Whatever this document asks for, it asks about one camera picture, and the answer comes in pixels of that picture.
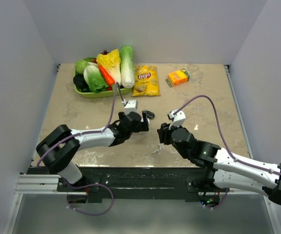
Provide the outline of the round green cabbage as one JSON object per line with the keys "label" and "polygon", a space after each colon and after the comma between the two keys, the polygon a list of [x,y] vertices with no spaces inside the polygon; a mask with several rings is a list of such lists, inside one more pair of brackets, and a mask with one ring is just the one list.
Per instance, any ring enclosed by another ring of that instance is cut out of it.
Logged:
{"label": "round green cabbage", "polygon": [[78,60],[76,63],[75,63],[75,71],[78,73],[78,74],[83,74],[84,73],[84,70],[86,69],[86,67],[89,66],[89,63],[86,61],[86,60]]}

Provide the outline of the orange toy carrot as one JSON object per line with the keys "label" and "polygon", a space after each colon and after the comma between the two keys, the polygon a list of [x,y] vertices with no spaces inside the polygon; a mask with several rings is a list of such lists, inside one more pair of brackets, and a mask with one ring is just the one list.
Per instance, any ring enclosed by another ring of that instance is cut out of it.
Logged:
{"label": "orange toy carrot", "polygon": [[98,68],[99,68],[99,71],[100,71],[101,75],[103,76],[106,84],[109,87],[111,87],[112,90],[114,90],[114,88],[115,88],[115,81],[112,78],[112,76],[107,72],[107,70],[103,66],[99,65]]}

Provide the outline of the dark green toy vegetable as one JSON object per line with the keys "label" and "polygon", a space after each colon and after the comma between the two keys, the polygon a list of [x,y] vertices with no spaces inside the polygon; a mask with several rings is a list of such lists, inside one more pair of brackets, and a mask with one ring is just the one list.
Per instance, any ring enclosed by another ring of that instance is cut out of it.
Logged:
{"label": "dark green toy vegetable", "polygon": [[89,86],[84,79],[84,76],[81,74],[77,74],[73,78],[73,83],[76,86],[77,90],[83,93],[90,92]]}

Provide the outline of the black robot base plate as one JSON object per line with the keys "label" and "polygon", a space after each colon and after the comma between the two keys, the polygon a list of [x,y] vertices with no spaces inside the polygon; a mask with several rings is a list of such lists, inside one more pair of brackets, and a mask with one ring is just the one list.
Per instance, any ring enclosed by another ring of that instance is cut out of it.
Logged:
{"label": "black robot base plate", "polygon": [[103,199],[184,200],[216,204],[225,192],[213,184],[214,173],[195,167],[81,167],[81,182],[57,183],[71,203],[101,203]]}

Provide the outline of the green plastic vegetable tray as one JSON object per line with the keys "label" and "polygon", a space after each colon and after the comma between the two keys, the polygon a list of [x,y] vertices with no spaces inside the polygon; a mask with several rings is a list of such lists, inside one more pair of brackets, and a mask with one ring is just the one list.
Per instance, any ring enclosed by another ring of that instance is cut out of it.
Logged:
{"label": "green plastic vegetable tray", "polygon": [[78,91],[75,85],[74,85],[74,88],[75,88],[75,91],[84,98],[105,98],[105,97],[111,97],[114,94],[112,88],[107,89],[106,91],[102,91],[100,93],[94,93],[91,91],[88,93],[83,93],[83,92]]}

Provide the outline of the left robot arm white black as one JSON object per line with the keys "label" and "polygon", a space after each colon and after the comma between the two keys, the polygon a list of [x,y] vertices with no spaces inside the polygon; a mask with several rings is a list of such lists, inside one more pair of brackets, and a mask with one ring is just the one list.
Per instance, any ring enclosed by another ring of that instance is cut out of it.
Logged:
{"label": "left robot arm white black", "polygon": [[145,111],[118,113],[119,120],[106,129],[88,131],[70,129],[62,124],[56,127],[36,147],[48,172],[60,175],[74,191],[85,187],[85,179],[80,169],[72,162],[78,151],[94,147],[112,147],[124,143],[133,133],[147,132],[150,120]]}

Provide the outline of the tall green napa cabbage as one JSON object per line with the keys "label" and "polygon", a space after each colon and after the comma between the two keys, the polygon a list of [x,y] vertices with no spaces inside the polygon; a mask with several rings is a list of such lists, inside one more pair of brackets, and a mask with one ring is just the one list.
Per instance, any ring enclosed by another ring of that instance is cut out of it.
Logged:
{"label": "tall green napa cabbage", "polygon": [[132,88],[135,84],[133,65],[133,48],[125,45],[120,50],[121,79],[124,88]]}

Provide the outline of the green white bok choy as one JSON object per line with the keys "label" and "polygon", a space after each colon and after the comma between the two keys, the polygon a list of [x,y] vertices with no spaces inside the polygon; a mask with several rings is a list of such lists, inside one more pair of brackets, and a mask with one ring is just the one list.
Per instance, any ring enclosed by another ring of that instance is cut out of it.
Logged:
{"label": "green white bok choy", "polygon": [[87,66],[83,72],[83,76],[91,92],[100,93],[107,90],[108,85],[96,66]]}

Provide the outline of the yellow Lays chips bag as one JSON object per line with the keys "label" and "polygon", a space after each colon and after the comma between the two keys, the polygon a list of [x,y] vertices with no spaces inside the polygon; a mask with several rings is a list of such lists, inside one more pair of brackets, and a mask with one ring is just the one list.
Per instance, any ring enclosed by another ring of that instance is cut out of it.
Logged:
{"label": "yellow Lays chips bag", "polygon": [[157,67],[151,65],[135,66],[133,97],[160,96]]}

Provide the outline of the yellow toy cabbage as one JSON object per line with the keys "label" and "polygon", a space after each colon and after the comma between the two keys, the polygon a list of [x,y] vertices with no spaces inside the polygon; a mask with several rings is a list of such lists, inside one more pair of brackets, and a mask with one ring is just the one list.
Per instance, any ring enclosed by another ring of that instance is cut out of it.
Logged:
{"label": "yellow toy cabbage", "polygon": [[107,72],[112,76],[115,83],[119,86],[122,85],[121,72],[120,72],[120,55],[119,50],[112,50],[106,55],[99,54],[96,58],[97,64],[103,66]]}

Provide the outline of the orange green carton box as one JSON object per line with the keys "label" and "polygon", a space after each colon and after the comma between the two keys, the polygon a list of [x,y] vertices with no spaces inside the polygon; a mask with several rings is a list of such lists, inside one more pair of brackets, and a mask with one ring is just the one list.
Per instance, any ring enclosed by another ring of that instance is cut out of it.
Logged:
{"label": "orange green carton box", "polygon": [[190,79],[189,73],[185,69],[180,69],[175,72],[169,73],[166,82],[169,85],[169,87],[174,87],[188,82],[189,79]]}

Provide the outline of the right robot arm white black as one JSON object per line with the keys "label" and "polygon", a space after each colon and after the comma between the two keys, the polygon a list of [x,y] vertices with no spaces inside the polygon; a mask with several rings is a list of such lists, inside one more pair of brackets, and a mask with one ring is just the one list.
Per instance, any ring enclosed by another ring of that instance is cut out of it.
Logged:
{"label": "right robot arm white black", "polygon": [[159,141],[172,145],[180,156],[206,169],[196,186],[208,192],[215,188],[251,191],[281,205],[281,163],[264,163],[240,155],[231,155],[220,146],[197,140],[186,128],[161,124]]}

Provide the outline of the black earbud charging case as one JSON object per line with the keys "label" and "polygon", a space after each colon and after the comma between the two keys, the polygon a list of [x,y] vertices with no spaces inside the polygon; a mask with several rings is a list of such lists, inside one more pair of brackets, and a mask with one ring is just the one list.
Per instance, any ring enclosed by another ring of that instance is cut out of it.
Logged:
{"label": "black earbud charging case", "polygon": [[146,110],[146,114],[148,119],[154,119],[155,118],[155,114],[151,111]]}

